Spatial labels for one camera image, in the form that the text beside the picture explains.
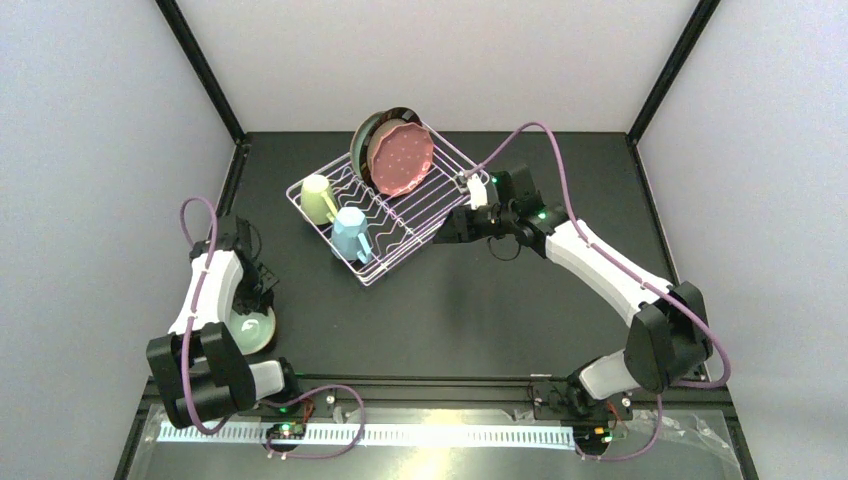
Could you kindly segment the mint green brown bowl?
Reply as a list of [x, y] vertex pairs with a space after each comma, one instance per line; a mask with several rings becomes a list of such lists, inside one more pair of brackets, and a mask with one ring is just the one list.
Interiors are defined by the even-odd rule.
[[269, 346], [275, 338], [276, 315], [271, 307], [247, 314], [233, 310], [227, 327], [240, 352], [251, 355]]

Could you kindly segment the green ceramic mug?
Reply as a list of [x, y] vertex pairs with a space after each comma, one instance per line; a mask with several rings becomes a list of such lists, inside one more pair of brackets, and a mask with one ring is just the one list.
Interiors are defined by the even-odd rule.
[[320, 174], [307, 176], [301, 184], [301, 209], [315, 225], [332, 224], [338, 205], [329, 179]]

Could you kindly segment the blue ceramic mug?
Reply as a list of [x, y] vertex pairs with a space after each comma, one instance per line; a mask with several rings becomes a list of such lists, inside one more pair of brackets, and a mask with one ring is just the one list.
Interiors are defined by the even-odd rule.
[[362, 264], [373, 260], [368, 220], [360, 208], [348, 206], [338, 210], [332, 226], [331, 244], [334, 255], [339, 259]]

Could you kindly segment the pink polka dot plate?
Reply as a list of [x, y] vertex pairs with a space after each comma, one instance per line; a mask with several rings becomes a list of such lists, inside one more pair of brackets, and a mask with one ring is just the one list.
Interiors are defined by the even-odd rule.
[[434, 142], [423, 126], [388, 120], [377, 128], [366, 150], [371, 180], [384, 195], [410, 193], [427, 176], [433, 154]]

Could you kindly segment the white wire dish rack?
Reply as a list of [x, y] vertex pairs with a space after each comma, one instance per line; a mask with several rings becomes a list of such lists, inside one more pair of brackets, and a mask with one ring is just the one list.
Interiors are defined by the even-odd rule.
[[476, 164], [436, 130], [428, 132], [434, 142], [433, 163], [424, 181], [409, 194], [390, 197], [368, 186], [355, 174], [348, 152], [313, 171], [326, 177], [340, 206], [357, 207], [365, 214], [374, 259], [367, 264], [342, 261], [364, 286], [431, 243], [448, 213], [470, 203], [471, 195], [459, 180]]

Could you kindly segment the mint green flower plate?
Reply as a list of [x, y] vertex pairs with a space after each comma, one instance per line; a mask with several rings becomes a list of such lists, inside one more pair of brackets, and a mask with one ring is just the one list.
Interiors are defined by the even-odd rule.
[[380, 125], [383, 111], [367, 117], [355, 130], [351, 139], [349, 154], [354, 174], [363, 182], [371, 181], [370, 167], [367, 164], [367, 150], [376, 128]]

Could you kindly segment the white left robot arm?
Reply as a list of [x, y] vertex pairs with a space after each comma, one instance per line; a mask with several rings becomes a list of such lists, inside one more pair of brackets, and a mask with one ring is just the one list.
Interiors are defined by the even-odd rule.
[[166, 335], [150, 340], [146, 358], [172, 425], [207, 424], [266, 398], [302, 392], [283, 357], [250, 362], [277, 326], [277, 279], [259, 260], [261, 239], [239, 216], [220, 218], [217, 239], [193, 244], [192, 276], [183, 306]]

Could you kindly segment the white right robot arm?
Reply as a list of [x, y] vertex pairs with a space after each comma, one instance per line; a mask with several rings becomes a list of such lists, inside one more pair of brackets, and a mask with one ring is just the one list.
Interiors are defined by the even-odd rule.
[[623, 349], [590, 361], [567, 380], [566, 402], [580, 413], [609, 397], [643, 389], [661, 394], [713, 353], [693, 321], [705, 316], [700, 290], [677, 286], [610, 248], [565, 208], [547, 205], [525, 165], [492, 175], [495, 198], [473, 200], [446, 216], [433, 241], [472, 243], [514, 236], [517, 243], [576, 275], [624, 320]]

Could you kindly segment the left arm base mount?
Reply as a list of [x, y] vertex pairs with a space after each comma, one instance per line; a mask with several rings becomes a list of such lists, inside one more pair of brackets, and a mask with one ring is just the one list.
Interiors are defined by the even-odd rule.
[[[285, 402], [273, 401], [271, 399], [265, 398], [258, 401], [257, 405], [262, 407], [269, 407], [276, 410], [283, 410], [284, 415], [294, 415], [297, 412], [303, 412], [303, 419], [301, 424], [306, 424], [310, 415], [315, 409], [315, 402], [312, 400], [312, 397], [325, 391], [330, 391], [331, 393], [335, 393], [336, 390], [340, 388], [340, 385], [325, 385], [322, 387], [316, 387], [311, 390], [307, 390], [304, 393], [300, 394], [296, 398], [292, 398]], [[304, 453], [293, 453], [294, 447], [285, 447], [282, 450], [273, 447], [270, 443], [270, 437], [267, 436], [265, 438], [264, 448], [267, 451], [267, 457], [279, 457], [281, 460], [286, 459], [306, 459], [306, 460], [328, 460], [332, 458], [336, 458], [340, 455], [343, 455], [346, 452], [346, 449], [343, 448], [336, 452], [332, 453], [324, 453], [324, 454], [304, 454]]]

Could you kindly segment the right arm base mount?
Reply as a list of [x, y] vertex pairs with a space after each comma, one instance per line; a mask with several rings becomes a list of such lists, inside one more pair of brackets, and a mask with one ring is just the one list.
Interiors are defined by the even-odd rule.
[[629, 398], [615, 394], [594, 399], [576, 378], [534, 378], [526, 388], [535, 420], [559, 421], [570, 427], [575, 445], [585, 454], [603, 456], [614, 440], [625, 438], [633, 419]]

